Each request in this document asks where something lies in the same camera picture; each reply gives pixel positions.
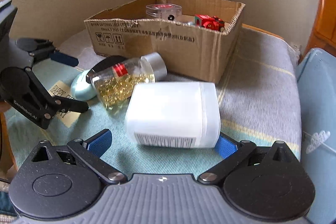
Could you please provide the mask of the light blue oval case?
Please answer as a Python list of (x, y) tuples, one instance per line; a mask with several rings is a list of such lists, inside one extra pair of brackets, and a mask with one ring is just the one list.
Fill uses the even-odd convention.
[(87, 80), (89, 70), (83, 71), (75, 77), (71, 84), (71, 96), (78, 101), (88, 101), (96, 97), (96, 91), (91, 84), (91, 80)]

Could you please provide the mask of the large white plastic bottle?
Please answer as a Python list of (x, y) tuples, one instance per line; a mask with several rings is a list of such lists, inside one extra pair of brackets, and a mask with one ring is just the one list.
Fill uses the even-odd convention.
[(213, 83), (138, 84), (125, 115), (125, 133), (140, 145), (213, 148), (220, 130), (217, 91)]

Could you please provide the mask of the clear plastic box red label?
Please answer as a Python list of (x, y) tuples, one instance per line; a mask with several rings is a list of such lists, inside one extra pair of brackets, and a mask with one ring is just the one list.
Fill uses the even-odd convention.
[(179, 5), (164, 3), (146, 6), (146, 16), (149, 19), (177, 20), (182, 15), (182, 7)]

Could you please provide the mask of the glass bottle of yellow capsules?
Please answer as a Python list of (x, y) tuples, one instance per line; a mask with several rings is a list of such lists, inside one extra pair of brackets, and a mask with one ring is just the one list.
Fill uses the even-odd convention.
[(157, 52), (108, 65), (91, 76), (97, 97), (106, 109), (120, 106), (131, 97), (137, 84), (151, 84), (164, 79), (167, 68)]

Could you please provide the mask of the cardboard box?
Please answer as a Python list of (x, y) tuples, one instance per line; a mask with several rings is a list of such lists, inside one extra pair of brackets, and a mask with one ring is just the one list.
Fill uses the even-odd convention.
[[(182, 7), (177, 20), (149, 19), (146, 6), (171, 3)], [(135, 0), (84, 21), (94, 51), (127, 59), (157, 52), (167, 70), (219, 83), (234, 51), (245, 4), (227, 0)], [(225, 21), (223, 32), (195, 25), (195, 15)]]

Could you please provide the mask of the red toy train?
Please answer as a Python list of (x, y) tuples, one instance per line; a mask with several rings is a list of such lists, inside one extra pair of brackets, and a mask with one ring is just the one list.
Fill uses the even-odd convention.
[(195, 25), (213, 31), (223, 32), (225, 30), (225, 21), (209, 15), (195, 15)]

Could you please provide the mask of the wooden headboard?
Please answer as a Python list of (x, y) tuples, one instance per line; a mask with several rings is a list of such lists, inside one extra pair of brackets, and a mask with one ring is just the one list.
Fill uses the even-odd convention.
[(314, 26), (301, 60), (312, 48), (321, 48), (335, 56), (335, 0), (319, 0)]

